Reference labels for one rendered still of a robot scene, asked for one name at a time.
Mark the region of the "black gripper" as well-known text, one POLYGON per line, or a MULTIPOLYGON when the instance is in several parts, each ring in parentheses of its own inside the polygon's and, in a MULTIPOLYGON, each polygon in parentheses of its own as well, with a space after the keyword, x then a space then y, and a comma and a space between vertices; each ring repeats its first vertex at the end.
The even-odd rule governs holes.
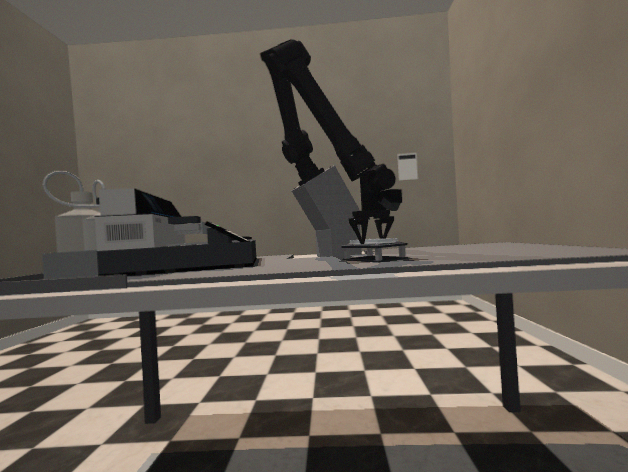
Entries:
MULTIPOLYGON (((374 191, 370 191, 372 193, 374 193, 374 191)), ((370 192, 363 192, 362 194, 365 193, 370 193, 370 192)), ((375 224, 377 227, 377 231, 379 234, 379 238, 387 238, 388 232, 394 222, 394 216, 390 216, 390 210, 363 210, 363 197, 361 194, 361 207, 362 207, 362 211, 355 211, 352 212, 352 216, 353 218, 349 218, 349 224, 351 225, 352 229, 354 230, 354 232, 356 233, 358 240, 360 242, 360 244, 364 244, 365 243, 365 238, 366 238, 366 232, 367 232, 367 226, 368 226, 368 219, 370 219, 370 217, 373 217, 373 219, 378 219, 375 220, 375 224), (371 214, 368 214, 371 213, 371 214), (363 217, 363 218, 361 218, 363 217), (379 219, 379 217, 385 217, 385 218, 381 218, 379 219), (386 223, 386 228, 385 228, 385 232, 384 234, 382 234, 382 223, 386 223), (360 232, 358 230, 357 225, 361 224, 361 228, 362 228, 362 236, 360 235, 360 232)))

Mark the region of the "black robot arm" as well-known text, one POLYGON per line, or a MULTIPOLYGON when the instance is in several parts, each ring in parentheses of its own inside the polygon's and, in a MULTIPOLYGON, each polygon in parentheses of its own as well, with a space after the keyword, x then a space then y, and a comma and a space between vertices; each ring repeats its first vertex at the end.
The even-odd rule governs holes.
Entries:
POLYGON ((397 211, 402 189, 390 189, 396 181, 394 172, 385 164, 376 165, 372 154, 346 128, 310 73, 311 56, 302 42, 290 39, 278 45, 260 56, 270 72, 284 126, 282 152, 290 164, 296 164, 299 186, 325 170, 318 170, 309 157, 313 146, 308 133, 300 129, 291 83, 330 139, 350 180, 360 178, 361 193, 375 191, 362 194, 363 210, 397 211))

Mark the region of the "grey bottle with cap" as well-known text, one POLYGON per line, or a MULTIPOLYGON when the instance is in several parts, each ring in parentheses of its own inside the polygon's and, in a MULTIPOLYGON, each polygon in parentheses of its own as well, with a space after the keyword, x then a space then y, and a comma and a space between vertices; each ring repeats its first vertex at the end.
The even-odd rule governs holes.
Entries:
MULTIPOLYGON (((91 205, 93 193, 71 192, 71 202, 75 205, 91 205)), ((94 216, 100 216, 100 212, 92 208, 74 208, 56 216, 57 253, 97 250, 94 216)))

